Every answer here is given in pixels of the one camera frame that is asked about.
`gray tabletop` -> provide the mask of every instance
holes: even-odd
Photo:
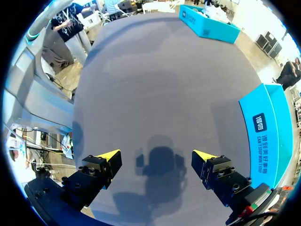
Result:
[[[226,208],[191,167],[198,149],[224,154],[250,174],[238,100],[260,84],[236,45],[198,37],[177,14],[106,25],[75,97],[77,166],[121,149],[122,168],[91,204],[112,225],[224,225]]]

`bolt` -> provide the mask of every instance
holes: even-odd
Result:
[[[91,169],[91,170],[89,171],[89,174],[90,174],[91,176],[94,177],[94,175],[95,175],[95,170],[94,170],[94,169]]]
[[[239,184],[234,184],[233,187],[232,187],[232,190],[236,191],[238,189],[239,189]]]
[[[41,194],[37,192],[37,193],[35,194],[35,196],[36,196],[36,199],[39,199],[39,198],[41,197]]]
[[[247,182],[248,182],[249,184],[250,184],[251,181],[252,181],[252,179],[251,179],[250,177],[247,177],[246,180],[247,180]]]
[[[49,192],[49,188],[48,188],[48,187],[44,187],[44,188],[43,188],[43,192],[44,192],[44,193]]]
[[[79,167],[79,172],[83,172],[84,171],[84,167],[83,166],[80,166]]]
[[[225,174],[225,172],[222,171],[222,170],[218,172],[218,176],[219,176],[219,177],[223,176],[224,174]]]

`blue storage bin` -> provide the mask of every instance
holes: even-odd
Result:
[[[184,21],[199,37],[217,39],[234,43],[240,29],[233,24],[225,24],[210,18],[205,18],[193,9],[201,12],[203,8],[181,5],[179,18]]]
[[[281,85],[261,84],[242,98],[250,145],[252,187],[275,188],[293,155],[293,127]]]

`gray pants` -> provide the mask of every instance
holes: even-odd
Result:
[[[82,30],[77,35],[70,38],[65,42],[65,44],[70,50],[71,54],[74,55],[74,57],[83,66],[87,58],[86,53],[88,54],[92,48],[85,30]]]

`floor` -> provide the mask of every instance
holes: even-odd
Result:
[[[101,34],[101,27],[97,26],[91,29],[88,33],[88,36],[90,40],[95,40],[98,36],[98,34]],[[272,78],[277,78],[278,75],[280,74],[281,68],[277,65],[277,63],[267,57],[259,48],[258,46],[245,35],[243,32],[240,33],[237,41],[236,41],[237,47],[244,53],[246,58],[249,60],[250,64],[254,68],[254,70],[257,72],[259,78],[261,79],[262,82],[265,83],[271,83]],[[79,83],[79,78],[80,78],[80,73],[81,73],[82,67],[81,65],[75,61],[74,64],[64,68],[60,73],[56,75],[56,77],[60,80],[62,85],[64,86],[65,89],[62,91],[67,95],[71,95],[71,90],[77,87]],[[294,130],[294,153],[293,153],[293,158],[292,162],[286,172],[286,175],[284,176],[284,179],[280,182],[280,185],[289,185],[293,181],[293,176],[294,176],[294,171],[296,168],[296,163],[299,157],[299,130],[295,126],[296,125],[296,120],[294,117],[294,108],[293,108],[293,103],[292,103],[292,95],[289,90],[285,92],[290,110],[291,110],[291,115],[293,115],[293,130]],[[55,163],[62,163],[62,164],[68,164],[68,165],[75,165],[73,160],[66,159],[60,155],[57,154],[52,154],[50,153],[50,162],[55,162]],[[56,168],[53,167],[55,170],[59,170],[59,173],[55,174],[56,179],[61,181],[61,177],[63,176],[69,176],[72,173],[75,172],[75,169],[73,167],[64,167],[64,168]],[[89,210],[89,208],[84,208],[82,210],[85,214],[88,214],[89,216],[93,217],[92,212]]]

